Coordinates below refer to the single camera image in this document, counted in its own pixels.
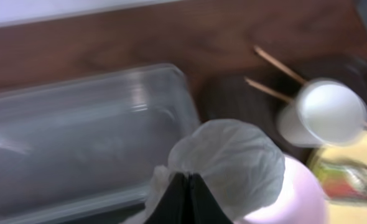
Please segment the clear plastic bin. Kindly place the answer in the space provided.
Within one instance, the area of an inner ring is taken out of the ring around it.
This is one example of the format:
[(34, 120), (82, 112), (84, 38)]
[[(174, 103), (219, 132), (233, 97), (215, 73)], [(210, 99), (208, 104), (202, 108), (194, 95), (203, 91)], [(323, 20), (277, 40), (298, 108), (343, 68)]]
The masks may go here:
[(143, 203), (198, 125), (186, 76), (166, 63), (0, 93), (0, 223)]

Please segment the dark brown serving tray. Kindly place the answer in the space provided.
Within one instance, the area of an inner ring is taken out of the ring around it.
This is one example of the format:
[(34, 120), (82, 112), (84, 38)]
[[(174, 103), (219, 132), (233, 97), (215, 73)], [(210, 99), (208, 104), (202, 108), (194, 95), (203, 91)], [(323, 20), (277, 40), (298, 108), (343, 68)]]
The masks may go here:
[[(353, 55), (329, 55), (292, 62), (289, 65), (304, 78), (331, 78), (356, 92), (367, 105), (367, 60)], [(276, 116), (284, 102), (261, 92), (245, 82), (248, 77), (280, 93), (295, 96), (300, 84), (268, 65), (225, 72), (211, 77), (197, 97), (197, 108), (203, 121), (238, 119), (261, 128), (285, 153), (306, 162), (310, 148), (295, 147), (278, 133)]]

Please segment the pink bowl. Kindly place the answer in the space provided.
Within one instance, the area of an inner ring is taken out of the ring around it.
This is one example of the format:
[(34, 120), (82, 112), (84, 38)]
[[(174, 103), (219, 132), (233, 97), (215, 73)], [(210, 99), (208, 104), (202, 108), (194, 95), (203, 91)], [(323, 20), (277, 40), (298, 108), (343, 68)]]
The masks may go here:
[(246, 215), (239, 224), (326, 224), (327, 206), (318, 180), (297, 159), (285, 156), (286, 170), (276, 202)]

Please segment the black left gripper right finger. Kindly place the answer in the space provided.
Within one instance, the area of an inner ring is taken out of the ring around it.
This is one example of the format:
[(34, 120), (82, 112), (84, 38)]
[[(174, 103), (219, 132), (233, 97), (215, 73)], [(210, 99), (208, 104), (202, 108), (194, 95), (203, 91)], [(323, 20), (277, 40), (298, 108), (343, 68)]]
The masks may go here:
[(233, 224), (225, 215), (199, 174), (189, 176), (189, 193), (194, 224)]

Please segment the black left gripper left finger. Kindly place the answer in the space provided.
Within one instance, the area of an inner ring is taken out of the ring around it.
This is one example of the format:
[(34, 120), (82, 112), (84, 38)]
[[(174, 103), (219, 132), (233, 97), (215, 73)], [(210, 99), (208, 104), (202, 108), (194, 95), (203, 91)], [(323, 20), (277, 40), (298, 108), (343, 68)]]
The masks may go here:
[(156, 209), (145, 224), (184, 224), (190, 222), (190, 206), (187, 202), (188, 179), (175, 174)]

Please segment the yellow plate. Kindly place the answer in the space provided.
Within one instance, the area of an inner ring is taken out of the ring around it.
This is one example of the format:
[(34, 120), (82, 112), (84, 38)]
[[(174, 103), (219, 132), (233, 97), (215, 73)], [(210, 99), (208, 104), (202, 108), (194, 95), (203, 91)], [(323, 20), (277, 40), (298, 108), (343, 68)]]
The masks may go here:
[(307, 162), (325, 194), (327, 222), (367, 224), (367, 133), (348, 146), (322, 146)]

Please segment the white cup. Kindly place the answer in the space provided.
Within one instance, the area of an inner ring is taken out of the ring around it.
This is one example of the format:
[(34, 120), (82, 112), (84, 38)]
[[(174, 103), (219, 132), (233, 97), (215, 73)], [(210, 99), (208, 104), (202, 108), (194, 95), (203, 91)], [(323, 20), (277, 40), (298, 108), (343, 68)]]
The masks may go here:
[(304, 85), (279, 113), (276, 126), (297, 147), (345, 146), (364, 135), (367, 105), (346, 85), (316, 79)]

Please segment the green snack wrapper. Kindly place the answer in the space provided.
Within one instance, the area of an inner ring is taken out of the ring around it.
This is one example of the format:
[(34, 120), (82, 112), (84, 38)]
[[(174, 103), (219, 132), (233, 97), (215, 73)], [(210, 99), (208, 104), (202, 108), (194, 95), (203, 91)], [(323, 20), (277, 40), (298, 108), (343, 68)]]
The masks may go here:
[(311, 171), (330, 200), (367, 203), (367, 165), (353, 160), (319, 159)]

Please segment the white tissue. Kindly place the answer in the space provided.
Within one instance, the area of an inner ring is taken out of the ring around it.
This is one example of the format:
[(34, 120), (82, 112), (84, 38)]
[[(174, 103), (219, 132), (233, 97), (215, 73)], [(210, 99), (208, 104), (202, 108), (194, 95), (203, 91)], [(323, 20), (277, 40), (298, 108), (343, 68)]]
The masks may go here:
[(278, 199), (285, 169), (284, 154), (257, 126), (214, 119), (180, 140), (166, 166), (155, 167), (144, 211), (125, 222), (144, 223), (178, 173), (199, 174), (225, 215), (236, 221)]

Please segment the upper wooden chopstick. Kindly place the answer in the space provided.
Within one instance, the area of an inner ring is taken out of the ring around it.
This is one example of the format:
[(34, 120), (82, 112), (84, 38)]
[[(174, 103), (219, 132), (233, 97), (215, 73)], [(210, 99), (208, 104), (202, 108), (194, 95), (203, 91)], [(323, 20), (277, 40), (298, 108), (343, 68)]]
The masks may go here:
[(306, 84), (307, 83), (307, 81), (304, 78), (302, 78), (298, 73), (296, 73), (295, 71), (293, 71), (287, 65), (283, 64), (282, 62), (280, 62), (278, 59), (274, 58), (269, 53), (265, 52), (259, 46), (255, 45), (253, 47), (253, 50), (262, 59), (264, 59), (265, 61), (267, 61), (271, 65), (275, 66), (277, 69), (279, 69), (280, 71), (282, 71), (286, 75), (290, 76), (295, 81), (299, 82), (300, 84)]

